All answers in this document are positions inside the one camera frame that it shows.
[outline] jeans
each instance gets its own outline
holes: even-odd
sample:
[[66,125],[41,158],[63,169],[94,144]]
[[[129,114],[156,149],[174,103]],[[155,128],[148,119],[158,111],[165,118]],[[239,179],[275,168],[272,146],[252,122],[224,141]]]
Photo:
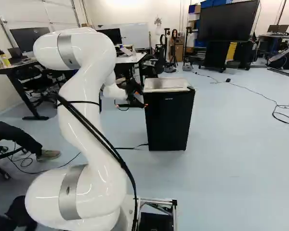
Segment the jeans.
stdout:
[[14,141],[37,156],[41,155],[42,145],[20,128],[0,121],[0,140]]

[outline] mannequin head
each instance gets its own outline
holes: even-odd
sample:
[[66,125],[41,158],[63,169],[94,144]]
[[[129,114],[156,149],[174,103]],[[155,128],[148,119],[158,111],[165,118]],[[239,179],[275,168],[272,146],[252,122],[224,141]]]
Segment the mannequin head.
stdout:
[[172,37],[173,39],[176,39],[176,38],[178,37],[178,31],[177,31],[176,29],[173,29],[173,30],[172,30],[171,37]]

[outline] speaker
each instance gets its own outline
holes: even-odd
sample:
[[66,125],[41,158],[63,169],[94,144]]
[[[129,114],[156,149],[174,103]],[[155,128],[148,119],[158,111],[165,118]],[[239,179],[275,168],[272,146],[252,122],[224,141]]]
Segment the speaker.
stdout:
[[289,70],[289,49],[270,58],[268,66],[275,69]]

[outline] stainless steel top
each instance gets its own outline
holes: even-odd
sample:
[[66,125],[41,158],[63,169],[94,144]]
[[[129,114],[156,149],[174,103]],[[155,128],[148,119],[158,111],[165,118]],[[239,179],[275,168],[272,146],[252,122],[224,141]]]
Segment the stainless steel top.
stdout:
[[144,92],[189,91],[190,84],[185,78],[147,78]]

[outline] yellow bottle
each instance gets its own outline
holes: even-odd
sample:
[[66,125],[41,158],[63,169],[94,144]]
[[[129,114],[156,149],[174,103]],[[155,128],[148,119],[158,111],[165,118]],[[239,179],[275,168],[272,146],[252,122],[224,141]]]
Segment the yellow bottle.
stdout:
[[2,61],[4,63],[4,65],[6,65],[6,66],[11,65],[9,59],[6,57],[6,55],[5,55],[5,53],[3,51],[0,51],[0,56],[1,56],[1,59],[2,59]]

